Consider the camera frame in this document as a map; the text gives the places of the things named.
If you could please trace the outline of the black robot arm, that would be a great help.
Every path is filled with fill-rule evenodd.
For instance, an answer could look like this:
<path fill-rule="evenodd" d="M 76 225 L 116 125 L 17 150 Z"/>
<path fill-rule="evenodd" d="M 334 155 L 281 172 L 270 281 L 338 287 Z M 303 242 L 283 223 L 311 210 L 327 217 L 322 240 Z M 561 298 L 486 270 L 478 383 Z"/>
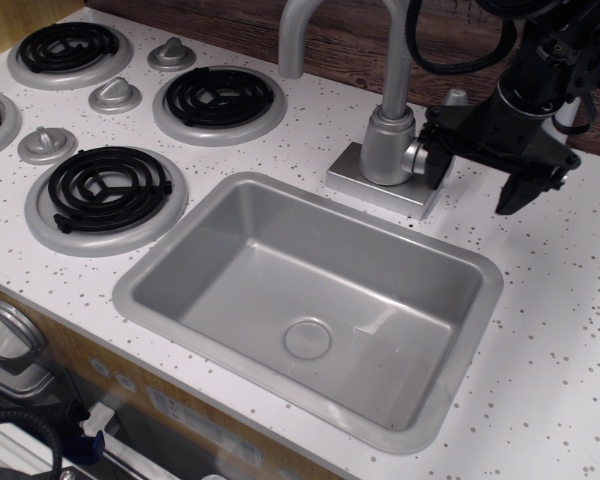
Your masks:
<path fill-rule="evenodd" d="M 502 20 L 501 37 L 490 54 L 469 62 L 438 64 L 423 58 L 416 40 L 421 4 L 410 4 L 405 40 L 413 60 L 437 75 L 459 75 L 512 57 L 493 93 L 473 106 L 432 106 L 418 136 L 424 153 L 424 180 L 438 188 L 453 157 L 504 171 L 496 212 L 511 215 L 540 194 L 560 189 L 579 157 L 543 127 L 551 121 L 564 135 L 579 135 L 589 124 L 570 127 L 558 110 L 576 99 L 596 118 L 592 91 L 600 89 L 600 1 L 483 1 L 481 8 Z"/>

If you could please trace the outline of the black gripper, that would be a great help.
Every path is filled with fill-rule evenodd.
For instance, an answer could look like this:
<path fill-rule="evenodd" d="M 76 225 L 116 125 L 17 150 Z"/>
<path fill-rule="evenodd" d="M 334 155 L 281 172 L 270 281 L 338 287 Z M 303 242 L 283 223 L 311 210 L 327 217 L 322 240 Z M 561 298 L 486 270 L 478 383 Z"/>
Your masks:
<path fill-rule="evenodd" d="M 476 105 L 428 108 L 418 136 L 427 153 L 427 187 L 437 190 L 454 156 L 464 157 L 510 174 L 495 212 L 515 214 L 580 166 L 579 156 L 544 129 L 545 121 L 572 101 L 571 96 L 541 99 L 538 88 L 525 97 L 500 82 Z"/>

